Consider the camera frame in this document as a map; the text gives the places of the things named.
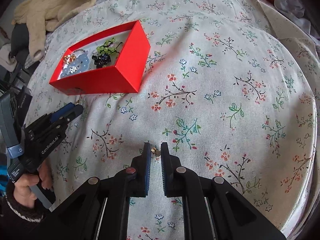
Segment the person's left hand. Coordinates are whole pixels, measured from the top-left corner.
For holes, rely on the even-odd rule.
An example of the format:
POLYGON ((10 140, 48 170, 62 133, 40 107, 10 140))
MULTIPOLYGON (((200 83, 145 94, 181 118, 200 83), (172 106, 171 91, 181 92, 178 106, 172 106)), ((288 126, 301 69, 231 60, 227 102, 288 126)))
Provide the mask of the person's left hand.
POLYGON ((35 174, 23 174, 21 178, 15 183, 14 198, 24 207, 33 209, 35 206, 36 195, 31 191, 30 187, 35 186, 38 182, 42 181, 42 187, 44 189, 51 189, 52 184, 52 172, 50 165, 45 160, 38 169, 38 175, 35 174))

